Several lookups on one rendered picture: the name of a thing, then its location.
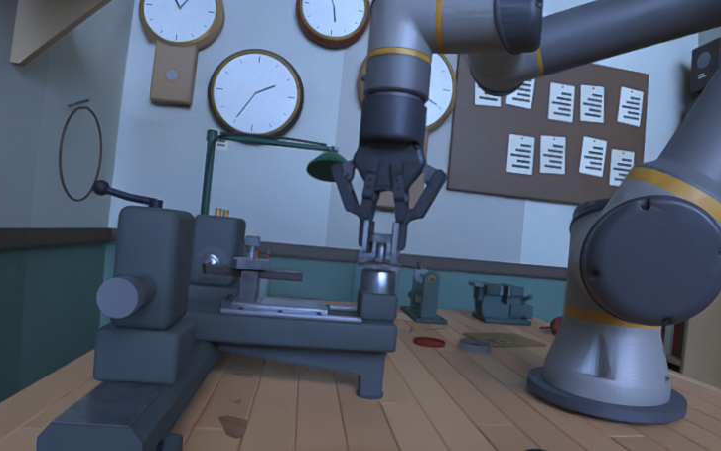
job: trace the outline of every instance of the workbench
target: workbench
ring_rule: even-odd
[[[531,326],[485,324],[472,312],[440,310],[448,324],[397,316],[396,352],[386,357],[384,397],[355,395],[357,377],[224,353],[173,432],[185,451],[721,451],[721,390],[678,373],[684,419],[662,426],[613,423],[561,410],[527,388],[553,336]],[[546,347],[459,351],[465,332],[514,332]],[[447,342],[423,348],[413,337]],[[93,351],[0,403],[0,451],[36,449],[49,423],[99,382]],[[245,419],[230,438],[219,418]]]

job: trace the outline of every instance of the yellow stripe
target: yellow stripe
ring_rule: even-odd
[[[444,29],[441,25],[441,16],[444,8],[444,0],[436,0],[436,42],[439,53],[444,53]]]
[[[544,59],[541,57],[541,49],[536,49],[536,64],[539,66],[539,76],[544,76]]]
[[[682,180],[678,180],[675,177],[651,168],[634,168],[628,173],[626,178],[648,182],[651,185],[656,185],[677,196],[681,196],[683,199],[705,210],[709,215],[714,217],[715,220],[721,223],[721,203]]]
[[[485,73],[485,72],[479,70],[478,68],[472,66],[472,62],[469,61],[469,59],[467,59],[467,63],[469,63],[469,66],[470,66],[472,69],[474,69],[475,72],[478,73],[478,74],[497,76],[497,75],[507,74],[507,73],[513,71],[514,69],[516,69],[516,67],[519,66],[519,63],[522,62],[522,57],[523,57],[523,55],[520,55],[520,56],[519,56],[519,61],[517,61],[516,64],[513,65],[513,68],[511,68],[511,69],[509,69],[509,70],[507,70],[507,71],[505,71],[505,72],[501,72],[501,73],[499,73],[499,74],[489,74],[489,73]]]
[[[606,312],[594,312],[592,310],[581,309],[571,305],[564,305],[564,316],[575,318],[576,320],[586,321],[589,323],[604,324],[606,326],[617,327],[633,327],[635,329],[658,329],[659,326],[643,326],[641,324],[629,323],[621,319],[615,318]]]
[[[376,57],[377,55],[386,55],[386,54],[410,55],[411,57],[416,57],[416,58],[426,61],[428,65],[430,64],[429,56],[419,52],[418,50],[406,49],[404,47],[380,47],[379,49],[374,49],[371,52],[369,52],[367,58]]]

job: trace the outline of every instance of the red lid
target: red lid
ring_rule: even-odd
[[[415,337],[413,343],[428,348],[444,348],[444,340],[434,339],[433,337]]]

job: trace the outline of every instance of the clock face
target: clock face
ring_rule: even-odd
[[[345,47],[358,40],[368,24],[367,0],[296,0],[305,35],[319,45]]]
[[[142,0],[140,18],[156,38],[189,44],[213,28],[218,8],[216,0]]]
[[[361,77],[366,72],[366,62],[360,66],[358,76],[358,100],[363,103],[363,81]],[[430,92],[425,102],[427,116],[425,128],[428,131],[438,128],[455,105],[455,73],[452,65],[444,55],[433,54],[430,63]]]
[[[247,50],[224,60],[211,78],[210,104],[227,129],[251,135],[279,135],[302,110],[302,82],[285,59]]]

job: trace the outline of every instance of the green mat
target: green mat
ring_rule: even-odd
[[[520,334],[512,334],[511,332],[467,332],[464,335],[476,340],[487,341],[491,343],[492,346],[502,348],[517,346],[544,346],[541,342],[530,340],[528,337],[524,337]]]

